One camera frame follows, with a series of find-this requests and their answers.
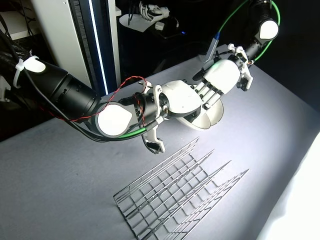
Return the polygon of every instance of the white robotic hand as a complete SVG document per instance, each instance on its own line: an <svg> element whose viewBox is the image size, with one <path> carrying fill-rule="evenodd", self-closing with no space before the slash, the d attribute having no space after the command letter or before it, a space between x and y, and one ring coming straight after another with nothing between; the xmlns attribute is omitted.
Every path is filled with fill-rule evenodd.
<svg viewBox="0 0 320 240"><path fill-rule="evenodd" d="M151 23L155 23L161 19L169 17L170 13L169 9L165 6L159 7L152 4L143 5L142 1L139 3L139 11L141 16Z"/></svg>

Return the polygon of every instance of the wire grid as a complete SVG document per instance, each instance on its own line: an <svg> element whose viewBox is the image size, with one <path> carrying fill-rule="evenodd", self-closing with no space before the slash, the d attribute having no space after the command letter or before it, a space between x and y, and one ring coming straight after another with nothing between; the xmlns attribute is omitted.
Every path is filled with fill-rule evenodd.
<svg viewBox="0 0 320 240"><path fill-rule="evenodd" d="M217 186L192 157L199 138L168 157L113 196L137 240L181 240L248 171Z"/></svg>

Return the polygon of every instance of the robotic arm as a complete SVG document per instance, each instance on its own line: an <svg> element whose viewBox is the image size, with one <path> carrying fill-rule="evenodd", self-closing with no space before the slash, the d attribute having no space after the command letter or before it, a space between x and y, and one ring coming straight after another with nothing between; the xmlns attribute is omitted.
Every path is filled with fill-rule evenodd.
<svg viewBox="0 0 320 240"><path fill-rule="evenodd" d="M248 64L279 31L278 24L271 18L271 4L270 0L249 1L254 23L252 43L246 49L230 44L230 57L198 72L194 77L198 84L175 80L152 86L143 79L142 92L120 101L113 101L114 95L105 100L65 70L30 56L2 32L1 40L11 55L6 53L0 57L0 64L7 65L11 72L16 71L13 81L9 82L12 88L36 96L37 103L88 138L104 143L142 135L153 153L163 153L165 147L157 137L157 128L164 119L177 118L187 126L206 121L215 103L234 86L244 91L250 89L253 77Z"/></svg>

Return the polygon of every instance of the metal wire rack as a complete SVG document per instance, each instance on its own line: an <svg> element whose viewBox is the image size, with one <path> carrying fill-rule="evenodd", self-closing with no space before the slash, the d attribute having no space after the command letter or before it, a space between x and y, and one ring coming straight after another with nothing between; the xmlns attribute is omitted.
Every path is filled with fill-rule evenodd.
<svg viewBox="0 0 320 240"><path fill-rule="evenodd" d="M113 196L137 240L182 240L248 172L221 185L214 177L229 162L208 174L196 160L194 139Z"/></svg>

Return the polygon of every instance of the white cable tie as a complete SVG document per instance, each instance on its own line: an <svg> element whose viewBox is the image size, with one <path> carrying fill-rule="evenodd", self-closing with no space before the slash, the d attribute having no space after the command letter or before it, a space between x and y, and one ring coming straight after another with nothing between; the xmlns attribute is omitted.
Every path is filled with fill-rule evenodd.
<svg viewBox="0 0 320 240"><path fill-rule="evenodd" d="M19 78L19 75L20 75L20 72L25 69L25 65L24 65L24 61L19 58L19 62L17 63L17 65L15 65L15 74L14 74L14 78L13 78L13 86L16 88L16 89L19 89L20 86L18 86L18 78Z"/></svg>

